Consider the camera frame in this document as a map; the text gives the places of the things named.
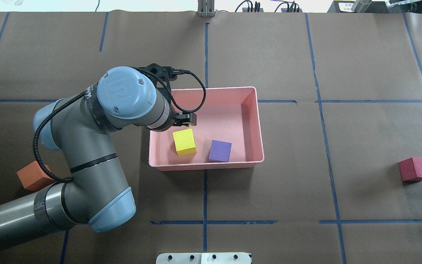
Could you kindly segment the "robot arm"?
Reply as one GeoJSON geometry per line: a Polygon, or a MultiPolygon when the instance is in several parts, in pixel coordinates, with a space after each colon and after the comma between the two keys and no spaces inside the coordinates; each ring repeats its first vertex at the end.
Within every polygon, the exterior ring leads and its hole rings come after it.
{"type": "Polygon", "coordinates": [[[151,131],[196,125],[206,88],[189,70],[119,66],[84,92],[40,109],[32,149],[54,182],[0,205],[0,251],[88,224],[106,232],[136,212],[110,135],[128,125],[151,131]]]}

